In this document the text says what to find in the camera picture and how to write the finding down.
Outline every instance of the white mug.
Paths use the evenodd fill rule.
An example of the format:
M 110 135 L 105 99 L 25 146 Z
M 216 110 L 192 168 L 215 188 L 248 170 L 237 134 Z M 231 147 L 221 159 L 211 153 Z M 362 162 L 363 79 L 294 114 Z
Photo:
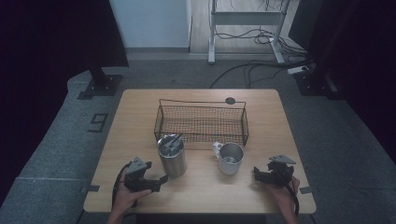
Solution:
M 213 151 L 219 159 L 219 169 L 226 175 L 234 175 L 244 159 L 244 149 L 236 143 L 215 142 Z

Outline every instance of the metal cup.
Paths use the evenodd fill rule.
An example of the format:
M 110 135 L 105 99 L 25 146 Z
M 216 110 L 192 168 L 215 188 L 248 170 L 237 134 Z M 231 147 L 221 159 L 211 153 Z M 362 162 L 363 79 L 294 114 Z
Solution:
M 226 175 L 234 175 L 244 159 L 244 149 L 236 143 L 215 142 L 213 151 L 219 159 L 219 169 Z
M 158 141 L 158 154 L 165 173 L 176 178 L 183 175 L 187 170 L 184 143 L 176 134 L 165 135 Z

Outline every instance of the black wire basket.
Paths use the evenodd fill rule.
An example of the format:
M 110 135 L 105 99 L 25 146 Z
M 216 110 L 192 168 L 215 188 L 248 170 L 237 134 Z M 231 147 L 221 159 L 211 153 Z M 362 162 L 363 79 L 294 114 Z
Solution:
M 246 102 L 188 102 L 160 99 L 154 135 L 157 142 L 168 134 L 182 133 L 184 142 L 248 141 Z

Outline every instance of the mug handle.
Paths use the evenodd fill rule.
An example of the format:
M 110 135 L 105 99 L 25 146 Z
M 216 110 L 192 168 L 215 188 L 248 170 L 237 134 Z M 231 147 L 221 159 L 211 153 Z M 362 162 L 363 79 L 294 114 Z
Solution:
M 212 149 L 213 149 L 213 152 L 215 153 L 217 158 L 219 158 L 219 156 L 220 156 L 220 149 L 222 148 L 222 146 L 223 146 L 223 144 L 220 142 L 215 142 L 213 144 Z

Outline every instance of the cable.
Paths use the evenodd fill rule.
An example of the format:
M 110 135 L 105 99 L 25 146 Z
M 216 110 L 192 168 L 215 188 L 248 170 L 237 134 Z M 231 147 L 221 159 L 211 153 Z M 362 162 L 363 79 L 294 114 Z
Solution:
M 82 215 L 84 214 L 84 209 L 82 209 L 81 213 L 78 216 L 78 219 L 76 221 L 76 224 L 78 224 L 81 221 Z
M 261 64 L 254 64 L 254 65 L 252 65 L 249 69 L 248 69 L 248 72 L 247 72 L 247 82 L 245 82 L 245 84 L 246 84 L 246 88 L 247 89 L 250 89 L 250 84 L 251 84 L 251 71 L 253 71 L 253 69 L 254 68 L 256 68 L 256 67 L 258 67 L 258 66 L 260 66 Z
M 215 31 L 216 31 L 216 32 L 215 32 L 216 35 L 217 35 L 220 39 L 234 39 L 234 38 L 250 39 L 250 38 L 257 38 L 257 36 L 256 36 L 256 35 L 254 35 L 254 36 L 244 36 L 244 35 L 248 35 L 248 34 L 251 33 L 251 32 L 260 31 L 260 30 L 259 30 L 259 29 L 249 30 L 249 31 L 247 31 L 246 33 L 241 34 L 241 35 L 229 35 L 229 34 L 218 33 L 218 31 L 216 30 L 216 27 L 215 27 Z
M 233 10 L 236 11 L 236 9 L 233 7 L 233 0 L 230 0 L 230 5 L 233 8 Z
M 289 55 L 289 56 L 288 56 L 288 63 L 292 63 L 292 62 L 290 61 L 290 58 L 305 58 L 305 56 L 303 56 L 303 55 L 296 55 L 296 56 Z
M 263 29 L 262 29 L 262 25 L 260 26 L 259 30 L 260 30 L 260 32 L 261 32 L 261 35 L 262 35 L 262 36 L 265 36 L 265 37 L 267 37 L 267 38 L 273 37 L 273 36 L 274 36 L 273 33 L 269 32 L 269 31 L 266 31 L 266 30 L 263 30 Z M 288 52 L 288 53 L 295 53 L 295 54 L 299 54 L 299 55 L 305 55 L 305 54 L 307 53 L 305 49 L 300 49 L 300 48 L 296 48 L 296 47 L 290 46 L 290 45 L 286 42 L 286 40 L 287 40 L 287 39 L 285 39 L 285 38 L 283 38 L 283 37 L 281 37 L 281 36 L 280 36 L 279 39 L 278 39 L 279 45 L 280 45 L 281 48 L 282 48 L 283 50 L 285 50 L 286 52 Z
M 259 5 L 259 7 L 257 8 L 256 11 L 259 11 L 260 7 L 264 4 L 264 1 L 265 1 L 265 0 L 262 0 L 262 3 Z
M 270 5 L 270 0 L 267 0 L 265 3 L 265 11 L 268 10 L 268 6 Z
M 294 208 L 294 215 L 298 216 L 300 212 L 300 203 L 297 198 L 297 194 L 294 191 L 294 183 L 293 180 L 291 180 L 291 185 L 293 186 L 293 189 L 289 186 L 289 183 L 286 183 L 285 180 L 282 178 L 282 175 L 277 171 L 274 170 L 275 173 L 278 175 L 278 178 L 282 181 L 283 185 L 286 187 L 286 189 L 289 191 L 291 198 L 294 200 L 295 208 Z
M 311 218 L 311 220 L 312 220 L 312 222 L 313 222 L 314 224 L 317 224 L 317 221 L 314 219 L 314 216 L 313 216 L 313 215 L 309 215 L 309 217 Z
M 255 82 L 262 81 L 262 80 L 265 80 L 265 79 L 272 79 L 272 78 L 275 78 L 276 75 L 279 74 L 282 70 L 285 70 L 285 68 L 279 69 L 278 71 L 276 71 L 275 73 L 273 73 L 273 75 L 272 75 L 271 77 L 262 77 L 262 78 L 259 78 L 259 79 L 257 79 L 257 80 L 251 81 L 251 82 L 249 83 L 249 85 L 248 85 L 248 89 L 250 89 L 250 85 L 253 84 L 253 83 L 255 83 Z
M 111 207 L 113 207 L 114 202 L 116 201 L 117 191 L 119 190 L 119 183 L 120 183 L 122 173 L 126 168 L 128 168 L 130 166 L 131 163 L 132 162 L 122 166 L 119 174 L 117 175 L 116 181 L 114 182 L 113 193 L 112 193 L 112 197 L 111 197 Z
M 251 66 L 251 65 L 257 65 L 257 66 L 265 65 L 265 66 L 273 66 L 273 67 L 278 67 L 278 68 L 282 68 L 282 69 L 287 69 L 287 68 L 291 68 L 291 67 L 303 66 L 303 65 L 308 64 L 308 63 L 312 63 L 312 60 L 307 59 L 307 60 L 304 60 L 304 61 L 301 61 L 301 62 L 298 62 L 298 63 L 289 63 L 289 64 L 278 64 L 278 63 L 271 63 L 271 62 L 261 61 L 261 60 L 253 60 L 253 61 L 251 61 L 250 63 L 239 64 L 239 65 L 237 65 L 237 66 L 235 66 L 235 67 L 232 67 L 232 68 L 228 69 L 227 71 L 225 71 L 224 73 L 222 73 L 218 78 L 216 78 L 215 81 L 212 82 L 212 84 L 210 85 L 209 89 L 212 89 L 213 86 L 214 86 L 222 77 L 224 77 L 227 73 L 233 71 L 233 70 L 236 69 L 236 68 L 245 67 L 245 68 L 244 68 L 244 72 L 245 72 L 245 71 L 246 71 L 246 70 L 245 70 L 245 69 L 246 69 L 246 66 Z M 247 82 L 247 81 L 246 81 L 246 75 L 245 75 L 245 73 L 244 73 L 245 84 L 247 84 L 248 87 L 249 87 L 249 84 L 254 83 L 254 82 L 257 82 L 257 81 L 259 81 L 259 80 L 263 80 L 263 79 L 265 79 L 265 78 L 262 78 L 262 79 L 259 79 L 259 80 L 255 80 L 255 81 L 253 81 L 253 82 L 250 82 L 249 79 L 250 79 L 250 77 L 248 77 L 248 82 Z

